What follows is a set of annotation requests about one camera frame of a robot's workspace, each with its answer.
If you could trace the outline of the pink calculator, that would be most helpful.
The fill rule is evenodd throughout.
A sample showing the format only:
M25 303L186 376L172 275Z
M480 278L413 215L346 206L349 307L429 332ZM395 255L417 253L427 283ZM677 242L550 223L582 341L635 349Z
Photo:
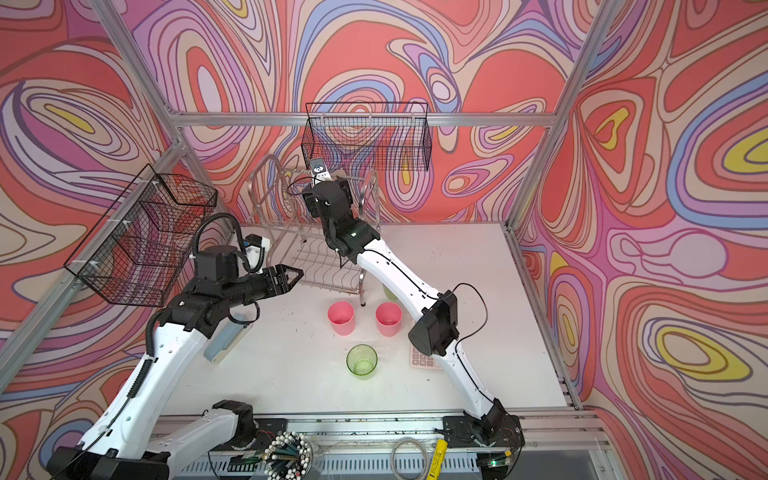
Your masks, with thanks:
M439 370L440 366L435 363L431 356L422 354L416 347L412 346L409 357L409 365L414 369L421 370Z

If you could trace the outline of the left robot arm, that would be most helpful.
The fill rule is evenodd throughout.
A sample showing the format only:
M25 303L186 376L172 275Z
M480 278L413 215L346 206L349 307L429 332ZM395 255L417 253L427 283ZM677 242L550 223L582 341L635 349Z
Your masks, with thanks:
M259 428L251 405L215 403L194 422L156 442L150 437L171 394L219 324L247 328L232 310L290 292L303 270L264 261L268 247L244 235L232 214L203 220L189 253L194 275L155 312L145 328L145 352L119 393L74 447L59 447L46 469L53 479L170 479L220 445L247 449Z

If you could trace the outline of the yellow marker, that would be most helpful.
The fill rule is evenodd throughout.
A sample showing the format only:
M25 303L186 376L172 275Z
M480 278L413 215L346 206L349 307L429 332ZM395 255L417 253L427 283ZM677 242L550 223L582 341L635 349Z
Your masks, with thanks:
M442 470L442 465L446 458L447 448L448 448L448 443L445 440L440 439L437 441L435 450L433 453L432 461L427 471L427 476L426 476L427 480L439 479L441 470Z

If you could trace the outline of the steel two-tier dish rack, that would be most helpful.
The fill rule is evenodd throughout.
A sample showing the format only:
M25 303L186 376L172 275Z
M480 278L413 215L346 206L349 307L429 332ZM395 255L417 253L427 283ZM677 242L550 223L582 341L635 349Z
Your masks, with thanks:
M249 224L272 242L266 263L300 268L303 284L355 296L365 306L366 272L326 245L320 221L310 216L300 196L308 182L308 171L286 167L274 154L251 172L246 183L252 204Z

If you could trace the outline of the light blue sponge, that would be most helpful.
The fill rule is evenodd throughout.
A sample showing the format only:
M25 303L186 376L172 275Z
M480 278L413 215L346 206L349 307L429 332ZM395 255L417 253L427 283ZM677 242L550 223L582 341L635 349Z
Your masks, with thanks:
M235 316L235 322L228 320L207 344L204 358L213 364L221 363L250 328L251 323L241 316Z

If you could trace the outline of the opaque pink cup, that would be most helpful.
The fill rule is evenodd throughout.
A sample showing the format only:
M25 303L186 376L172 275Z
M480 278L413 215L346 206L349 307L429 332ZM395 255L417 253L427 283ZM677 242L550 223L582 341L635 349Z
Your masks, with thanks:
M327 318L332 329L338 335L348 336L355 329L355 309L347 301L334 302L328 308Z
M385 337L395 336L401 328L402 310L394 302L384 302L376 309L377 328Z

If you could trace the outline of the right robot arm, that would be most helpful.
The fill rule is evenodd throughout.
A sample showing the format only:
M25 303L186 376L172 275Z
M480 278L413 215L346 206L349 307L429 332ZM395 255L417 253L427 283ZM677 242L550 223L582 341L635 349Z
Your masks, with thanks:
M471 365L458 330L459 302L454 289L439 291L403 263L372 225L352 210L352 193L344 179L312 179L301 191L310 215L320 221L328 247L391 291L415 320L408 332L413 347L432 357L459 389L464 415L477 441L489 445L508 416Z

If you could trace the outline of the green translucent cup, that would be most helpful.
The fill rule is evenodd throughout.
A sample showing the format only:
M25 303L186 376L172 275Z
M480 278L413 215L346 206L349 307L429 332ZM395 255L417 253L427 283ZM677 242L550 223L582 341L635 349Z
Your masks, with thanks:
M386 296L386 297L387 297L387 298L388 298L390 301L397 301L397 300L398 300L398 297L397 297L397 296L396 296L396 295L395 295L395 294L394 294L394 293L393 293L393 292L392 292L392 291L391 291L391 290L390 290L390 289L389 289L389 288L388 288L386 285L382 285L382 288L383 288L383 290L384 290L384 294L385 294L385 296Z
M370 345L355 345L347 353L346 366L353 376L359 379L369 378L378 366L378 353Z

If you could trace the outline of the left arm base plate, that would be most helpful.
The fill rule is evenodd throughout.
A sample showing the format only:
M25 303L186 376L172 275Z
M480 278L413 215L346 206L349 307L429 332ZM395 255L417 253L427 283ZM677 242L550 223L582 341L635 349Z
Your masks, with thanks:
M256 417L256 430L250 439L235 438L214 447L211 452L264 450L278 434L287 429L287 419L282 417Z

